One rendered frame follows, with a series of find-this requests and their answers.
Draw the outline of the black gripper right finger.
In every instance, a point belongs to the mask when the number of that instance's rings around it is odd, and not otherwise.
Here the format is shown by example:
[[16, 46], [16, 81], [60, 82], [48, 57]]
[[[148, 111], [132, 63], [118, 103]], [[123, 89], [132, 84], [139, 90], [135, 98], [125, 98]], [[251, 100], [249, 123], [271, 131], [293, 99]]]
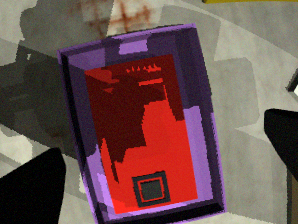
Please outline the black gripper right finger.
[[298, 181], [298, 112], [266, 109], [263, 129], [277, 155]]

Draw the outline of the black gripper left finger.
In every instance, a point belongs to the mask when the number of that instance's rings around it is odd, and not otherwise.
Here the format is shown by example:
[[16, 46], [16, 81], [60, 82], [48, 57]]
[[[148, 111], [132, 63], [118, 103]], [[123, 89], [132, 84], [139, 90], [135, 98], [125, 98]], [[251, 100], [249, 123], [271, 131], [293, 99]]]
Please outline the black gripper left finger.
[[33, 157], [0, 179], [0, 224], [57, 224], [64, 200], [60, 148]]

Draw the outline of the purple shallow tray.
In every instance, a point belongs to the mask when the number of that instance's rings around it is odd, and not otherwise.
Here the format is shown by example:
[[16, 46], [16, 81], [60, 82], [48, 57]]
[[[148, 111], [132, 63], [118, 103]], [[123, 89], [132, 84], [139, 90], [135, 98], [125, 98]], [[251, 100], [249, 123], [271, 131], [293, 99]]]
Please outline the purple shallow tray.
[[[74, 153], [94, 224], [186, 224], [227, 212], [220, 141], [196, 24], [161, 27], [57, 49]], [[192, 153], [196, 200], [116, 214], [85, 83], [86, 69], [172, 53]]]

